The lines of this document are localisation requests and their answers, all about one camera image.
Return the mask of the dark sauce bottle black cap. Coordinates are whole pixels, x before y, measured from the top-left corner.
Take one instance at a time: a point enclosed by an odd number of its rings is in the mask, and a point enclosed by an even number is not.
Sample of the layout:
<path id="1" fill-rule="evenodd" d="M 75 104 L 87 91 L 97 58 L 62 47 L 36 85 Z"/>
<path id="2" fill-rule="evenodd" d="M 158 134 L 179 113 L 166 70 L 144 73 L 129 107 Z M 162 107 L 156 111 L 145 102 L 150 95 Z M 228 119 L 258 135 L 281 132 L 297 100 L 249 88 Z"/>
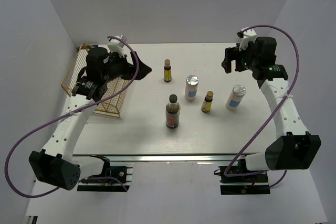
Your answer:
<path id="1" fill-rule="evenodd" d="M 169 102 L 165 107 L 165 115 L 166 115 L 165 123 L 166 126 L 171 129 L 177 128 L 180 122 L 181 106 L 177 100 L 178 100 L 177 95 L 171 94 L 169 96 Z"/>

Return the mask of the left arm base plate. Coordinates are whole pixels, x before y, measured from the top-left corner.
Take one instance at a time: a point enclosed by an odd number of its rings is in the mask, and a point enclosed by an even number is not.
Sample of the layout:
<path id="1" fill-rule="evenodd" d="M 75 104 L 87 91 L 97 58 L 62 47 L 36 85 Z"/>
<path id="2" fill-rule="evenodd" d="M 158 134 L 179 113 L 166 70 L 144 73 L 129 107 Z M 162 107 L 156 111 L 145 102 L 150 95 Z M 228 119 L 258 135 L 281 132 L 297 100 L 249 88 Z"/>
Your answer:
<path id="1" fill-rule="evenodd" d="M 77 191 L 126 193 L 130 188 L 132 175 L 132 163 L 110 163 L 110 168 L 106 172 L 82 179 L 77 185 Z"/>

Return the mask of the aluminium rail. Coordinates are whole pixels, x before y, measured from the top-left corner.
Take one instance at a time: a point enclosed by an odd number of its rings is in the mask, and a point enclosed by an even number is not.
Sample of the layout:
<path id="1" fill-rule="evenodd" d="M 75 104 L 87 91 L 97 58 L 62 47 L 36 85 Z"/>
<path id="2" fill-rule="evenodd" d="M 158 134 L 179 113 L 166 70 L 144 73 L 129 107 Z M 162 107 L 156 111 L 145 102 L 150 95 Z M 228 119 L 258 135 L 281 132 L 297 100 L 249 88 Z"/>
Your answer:
<path id="1" fill-rule="evenodd" d="M 73 159 L 102 156 L 112 162 L 230 162 L 235 154 L 74 154 Z"/>

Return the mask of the white jar foil lid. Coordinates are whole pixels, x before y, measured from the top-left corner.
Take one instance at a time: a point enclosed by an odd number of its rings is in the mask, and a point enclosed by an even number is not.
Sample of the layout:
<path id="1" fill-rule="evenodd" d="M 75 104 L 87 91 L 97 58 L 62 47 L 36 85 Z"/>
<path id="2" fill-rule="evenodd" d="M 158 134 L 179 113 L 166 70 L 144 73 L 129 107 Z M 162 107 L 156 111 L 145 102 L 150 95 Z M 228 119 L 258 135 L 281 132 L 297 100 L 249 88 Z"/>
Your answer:
<path id="1" fill-rule="evenodd" d="M 246 94 L 246 88 L 243 85 L 237 84 L 232 88 L 232 91 L 225 104 L 226 109 L 234 111 L 239 106 L 243 97 Z"/>
<path id="2" fill-rule="evenodd" d="M 199 78 L 196 75 L 189 75 L 186 78 L 184 97 L 187 101 L 194 101 L 197 94 Z"/>

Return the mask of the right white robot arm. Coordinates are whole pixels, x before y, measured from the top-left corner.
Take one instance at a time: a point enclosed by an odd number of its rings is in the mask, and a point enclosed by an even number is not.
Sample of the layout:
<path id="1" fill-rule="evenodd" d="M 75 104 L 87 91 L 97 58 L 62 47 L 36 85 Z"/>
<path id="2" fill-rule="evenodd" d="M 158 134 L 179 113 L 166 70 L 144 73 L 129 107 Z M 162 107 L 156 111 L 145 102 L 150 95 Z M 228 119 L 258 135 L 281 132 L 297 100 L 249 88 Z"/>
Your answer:
<path id="1" fill-rule="evenodd" d="M 233 61 L 237 72 L 252 72 L 271 110 L 266 121 L 273 120 L 276 127 L 276 140 L 265 151 L 246 155 L 245 163 L 238 166 L 235 176 L 245 182 L 268 170 L 308 169 L 321 146 L 319 136 L 312 135 L 299 116 L 288 74 L 276 64 L 276 45 L 274 38 L 258 37 L 245 49 L 226 48 L 222 62 L 226 73 L 232 71 Z"/>

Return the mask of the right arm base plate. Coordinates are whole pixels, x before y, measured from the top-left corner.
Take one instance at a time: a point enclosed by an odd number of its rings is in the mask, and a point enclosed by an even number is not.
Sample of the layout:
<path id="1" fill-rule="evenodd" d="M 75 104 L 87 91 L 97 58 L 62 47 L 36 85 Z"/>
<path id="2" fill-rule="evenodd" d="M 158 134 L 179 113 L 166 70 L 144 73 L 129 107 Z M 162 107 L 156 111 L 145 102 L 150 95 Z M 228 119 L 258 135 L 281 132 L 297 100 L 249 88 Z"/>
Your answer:
<path id="1" fill-rule="evenodd" d="M 269 195 L 270 189 L 267 174 L 252 176 L 227 177 L 224 171 L 227 166 L 219 166 L 213 174 L 220 177 L 221 195 Z"/>

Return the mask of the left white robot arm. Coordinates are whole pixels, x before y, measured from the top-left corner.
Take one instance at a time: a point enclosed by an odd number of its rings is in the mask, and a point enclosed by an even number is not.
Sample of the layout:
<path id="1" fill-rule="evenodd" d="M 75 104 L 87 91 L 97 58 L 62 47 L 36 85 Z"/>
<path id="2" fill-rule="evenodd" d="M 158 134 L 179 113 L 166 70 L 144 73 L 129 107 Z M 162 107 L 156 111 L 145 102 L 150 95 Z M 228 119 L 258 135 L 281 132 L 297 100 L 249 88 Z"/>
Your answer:
<path id="1" fill-rule="evenodd" d="M 91 157 L 85 173 L 85 169 L 76 164 L 72 157 L 89 116 L 108 89 L 107 84 L 117 78 L 141 80 L 152 71 L 138 59 L 136 52 L 130 55 L 131 63 L 122 52 L 103 47 L 88 50 L 86 66 L 79 71 L 72 89 L 69 117 L 60 121 L 41 151 L 33 151 L 29 156 L 29 163 L 40 182 L 72 190 L 79 180 L 91 175 L 101 182 L 110 178 L 111 168 L 106 158 Z"/>

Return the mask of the small yellow bottle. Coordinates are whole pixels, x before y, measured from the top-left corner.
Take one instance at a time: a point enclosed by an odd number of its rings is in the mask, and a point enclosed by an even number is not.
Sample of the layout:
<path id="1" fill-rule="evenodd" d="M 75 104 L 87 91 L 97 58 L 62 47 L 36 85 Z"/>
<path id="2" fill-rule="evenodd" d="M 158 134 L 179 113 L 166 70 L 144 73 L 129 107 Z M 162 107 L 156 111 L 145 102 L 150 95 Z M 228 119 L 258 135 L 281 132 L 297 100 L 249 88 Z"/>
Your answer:
<path id="1" fill-rule="evenodd" d="M 165 82 L 170 82 L 172 80 L 172 74 L 171 74 L 171 62 L 169 59 L 165 59 L 164 61 L 164 75 L 163 80 Z"/>
<path id="2" fill-rule="evenodd" d="M 213 91 L 207 92 L 201 107 L 202 112 L 207 113 L 211 110 L 213 95 Z"/>

